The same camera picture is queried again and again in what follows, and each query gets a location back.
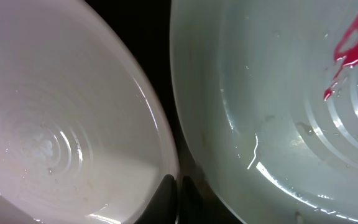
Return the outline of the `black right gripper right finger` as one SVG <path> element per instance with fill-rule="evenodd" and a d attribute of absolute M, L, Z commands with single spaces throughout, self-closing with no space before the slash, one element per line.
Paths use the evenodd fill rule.
<path fill-rule="evenodd" d="M 217 198 L 203 197 L 189 176 L 182 178 L 178 209 L 179 224 L 241 224 Z"/>

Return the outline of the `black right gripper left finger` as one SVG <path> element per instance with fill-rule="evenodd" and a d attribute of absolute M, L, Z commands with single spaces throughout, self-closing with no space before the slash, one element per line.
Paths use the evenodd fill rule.
<path fill-rule="evenodd" d="M 177 218 L 177 182 L 167 174 L 135 224 L 175 224 Z"/>

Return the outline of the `pink plate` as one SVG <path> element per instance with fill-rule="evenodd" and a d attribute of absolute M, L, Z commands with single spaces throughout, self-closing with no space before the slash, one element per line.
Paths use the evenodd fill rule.
<path fill-rule="evenodd" d="M 0 223 L 135 223 L 172 133 L 147 76 L 84 1 L 0 1 Z"/>

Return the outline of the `dark brown serving tray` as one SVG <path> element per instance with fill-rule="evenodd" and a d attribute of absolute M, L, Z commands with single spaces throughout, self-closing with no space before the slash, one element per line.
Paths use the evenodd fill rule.
<path fill-rule="evenodd" d="M 138 61 L 161 102 L 177 148 L 180 176 L 188 176 L 205 200 L 216 195 L 186 144 L 175 106 L 170 71 L 170 0 L 86 0 Z"/>

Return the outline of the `grey plate with red stain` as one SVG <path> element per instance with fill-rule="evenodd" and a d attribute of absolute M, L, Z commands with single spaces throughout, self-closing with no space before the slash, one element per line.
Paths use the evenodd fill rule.
<path fill-rule="evenodd" d="M 243 223 L 358 223 L 358 0 L 173 1 L 189 150 Z"/>

